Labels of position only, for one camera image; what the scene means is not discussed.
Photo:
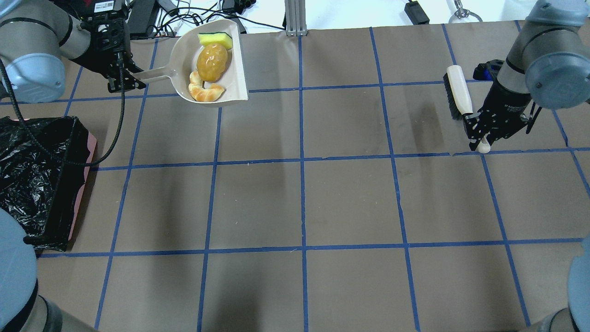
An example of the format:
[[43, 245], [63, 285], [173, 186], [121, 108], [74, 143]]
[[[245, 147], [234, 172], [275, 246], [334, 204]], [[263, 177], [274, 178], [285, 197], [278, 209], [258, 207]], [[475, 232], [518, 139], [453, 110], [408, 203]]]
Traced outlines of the beige hand brush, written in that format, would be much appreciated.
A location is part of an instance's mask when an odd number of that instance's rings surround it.
[[471, 95], [461, 66], [448, 66], [443, 76], [443, 81], [447, 93], [449, 111], [453, 120], [463, 123], [464, 114], [477, 113], [473, 109]]

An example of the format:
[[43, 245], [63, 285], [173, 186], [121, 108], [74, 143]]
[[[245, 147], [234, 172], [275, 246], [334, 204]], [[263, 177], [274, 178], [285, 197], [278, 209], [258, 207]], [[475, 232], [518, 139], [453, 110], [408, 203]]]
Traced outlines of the black power adapter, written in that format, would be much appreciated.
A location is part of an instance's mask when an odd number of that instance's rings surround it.
[[156, 0], [131, 0], [127, 20], [132, 39], [146, 38], [154, 31], [159, 4]]

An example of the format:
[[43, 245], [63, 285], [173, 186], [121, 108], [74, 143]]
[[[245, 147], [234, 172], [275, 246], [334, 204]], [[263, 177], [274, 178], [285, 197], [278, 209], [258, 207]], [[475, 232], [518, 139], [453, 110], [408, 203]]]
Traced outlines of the golden croissant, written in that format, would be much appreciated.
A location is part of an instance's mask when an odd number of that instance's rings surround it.
[[216, 83], [211, 84], [209, 88], [205, 88], [204, 80], [202, 80], [198, 71], [196, 70], [191, 72], [189, 75], [188, 90], [190, 96], [197, 102], [217, 101], [226, 91], [223, 86]]

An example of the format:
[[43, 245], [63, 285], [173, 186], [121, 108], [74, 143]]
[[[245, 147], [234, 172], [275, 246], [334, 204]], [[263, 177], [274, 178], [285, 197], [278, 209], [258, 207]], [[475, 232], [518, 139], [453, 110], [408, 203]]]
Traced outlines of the aluminium frame post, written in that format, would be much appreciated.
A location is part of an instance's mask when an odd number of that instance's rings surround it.
[[306, 1], [285, 0], [286, 36], [307, 36]]

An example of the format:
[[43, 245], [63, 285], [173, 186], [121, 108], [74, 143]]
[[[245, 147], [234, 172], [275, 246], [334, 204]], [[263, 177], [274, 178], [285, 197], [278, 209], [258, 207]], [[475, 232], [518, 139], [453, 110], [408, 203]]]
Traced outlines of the round glazed bread roll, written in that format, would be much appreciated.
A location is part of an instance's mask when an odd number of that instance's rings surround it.
[[219, 44], [204, 47], [198, 56], [196, 69], [205, 82], [217, 82], [227, 70], [228, 50]]

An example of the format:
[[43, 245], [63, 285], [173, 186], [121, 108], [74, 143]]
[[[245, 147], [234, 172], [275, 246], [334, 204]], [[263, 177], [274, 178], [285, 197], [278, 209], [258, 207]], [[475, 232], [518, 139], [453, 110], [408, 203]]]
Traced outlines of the beige plastic dustpan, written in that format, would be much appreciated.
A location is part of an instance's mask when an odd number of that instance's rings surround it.
[[173, 46], [165, 66], [133, 76], [143, 83], [169, 79], [179, 96], [205, 107], [249, 100], [240, 30], [229, 19], [187, 32]]

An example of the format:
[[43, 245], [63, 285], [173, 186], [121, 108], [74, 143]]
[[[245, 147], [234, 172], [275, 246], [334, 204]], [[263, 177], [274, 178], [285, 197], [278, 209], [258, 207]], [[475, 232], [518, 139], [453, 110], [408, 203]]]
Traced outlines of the yellow green sponge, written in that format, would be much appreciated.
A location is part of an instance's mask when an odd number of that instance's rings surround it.
[[227, 32], [202, 32], [198, 34], [198, 40], [204, 47], [219, 44], [226, 50], [233, 48], [233, 38]]

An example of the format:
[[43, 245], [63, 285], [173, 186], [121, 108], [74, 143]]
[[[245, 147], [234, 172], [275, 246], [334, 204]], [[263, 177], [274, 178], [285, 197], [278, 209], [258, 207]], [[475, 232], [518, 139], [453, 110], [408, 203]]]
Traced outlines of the pink bin with black bag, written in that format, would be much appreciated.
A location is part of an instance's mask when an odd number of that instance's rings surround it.
[[96, 139], [75, 116], [0, 121], [0, 204], [36, 250], [66, 251]]

